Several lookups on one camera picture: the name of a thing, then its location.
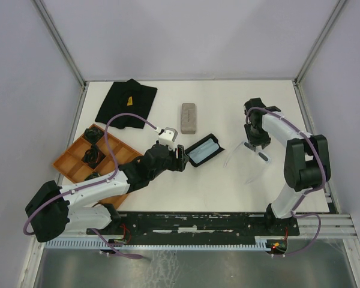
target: gray block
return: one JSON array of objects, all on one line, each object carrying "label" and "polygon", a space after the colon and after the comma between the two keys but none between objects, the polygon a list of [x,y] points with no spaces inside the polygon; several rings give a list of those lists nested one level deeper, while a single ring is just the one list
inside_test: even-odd
[{"label": "gray block", "polygon": [[181,133],[196,133],[196,104],[183,103],[181,105]]}]

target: white cable clip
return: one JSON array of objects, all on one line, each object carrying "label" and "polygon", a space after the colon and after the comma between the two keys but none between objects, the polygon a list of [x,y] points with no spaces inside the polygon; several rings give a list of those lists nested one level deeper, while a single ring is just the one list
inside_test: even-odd
[{"label": "white cable clip", "polygon": [[158,133],[160,133],[161,131],[162,131],[162,129],[161,129],[159,126],[157,126],[156,129],[155,129],[155,132],[158,134]]}]

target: white table surface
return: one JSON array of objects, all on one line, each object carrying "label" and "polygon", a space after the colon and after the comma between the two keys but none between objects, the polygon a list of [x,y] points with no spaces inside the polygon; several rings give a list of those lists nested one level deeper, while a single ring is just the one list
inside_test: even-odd
[{"label": "white table surface", "polygon": [[[86,93],[75,139],[94,123],[99,108],[113,82],[91,82]],[[240,147],[226,167],[224,163],[233,149],[246,139],[243,104],[260,97],[267,106],[279,107],[300,128],[304,123],[292,82],[265,81],[141,81],[158,88],[148,120],[161,128],[172,127],[179,135],[176,144],[185,148],[213,133],[226,150],[195,168],[187,164],[185,171],[165,171],[123,202],[123,211],[215,211],[263,212],[277,198],[285,181],[285,150],[275,139],[265,149],[272,163],[264,162],[248,149]],[[181,134],[181,104],[195,103],[197,131]],[[109,133],[144,154],[157,140],[148,125],[144,129],[110,127]],[[64,179],[63,184],[70,183]],[[323,191],[309,195],[299,212],[328,212]]]}]

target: gray wall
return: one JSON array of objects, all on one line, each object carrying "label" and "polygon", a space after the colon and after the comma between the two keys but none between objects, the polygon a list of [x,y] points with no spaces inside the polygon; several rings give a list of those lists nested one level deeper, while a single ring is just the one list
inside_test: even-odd
[{"label": "gray wall", "polygon": [[80,87],[29,0],[0,0],[0,288],[17,284],[25,205],[64,150]]},{"label": "gray wall", "polygon": [[294,78],[337,0],[44,0],[86,80]]},{"label": "gray wall", "polygon": [[329,140],[341,207],[360,238],[360,0],[349,1],[303,89],[314,126]]}]

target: red wire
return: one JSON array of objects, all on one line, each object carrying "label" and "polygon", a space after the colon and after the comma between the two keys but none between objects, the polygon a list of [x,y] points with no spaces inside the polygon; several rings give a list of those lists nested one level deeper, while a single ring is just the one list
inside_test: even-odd
[{"label": "red wire", "polygon": [[286,227],[286,235],[284,237],[284,241],[288,239],[288,227]]},{"label": "red wire", "polygon": [[128,231],[128,233],[130,234],[128,241],[127,241],[127,244],[128,244],[131,241],[131,232],[128,230],[128,228],[125,226],[125,224],[121,224],[120,226],[123,227],[123,229],[124,229],[124,233],[123,233],[123,237],[122,237],[123,240],[125,240],[125,232],[126,231]]}]

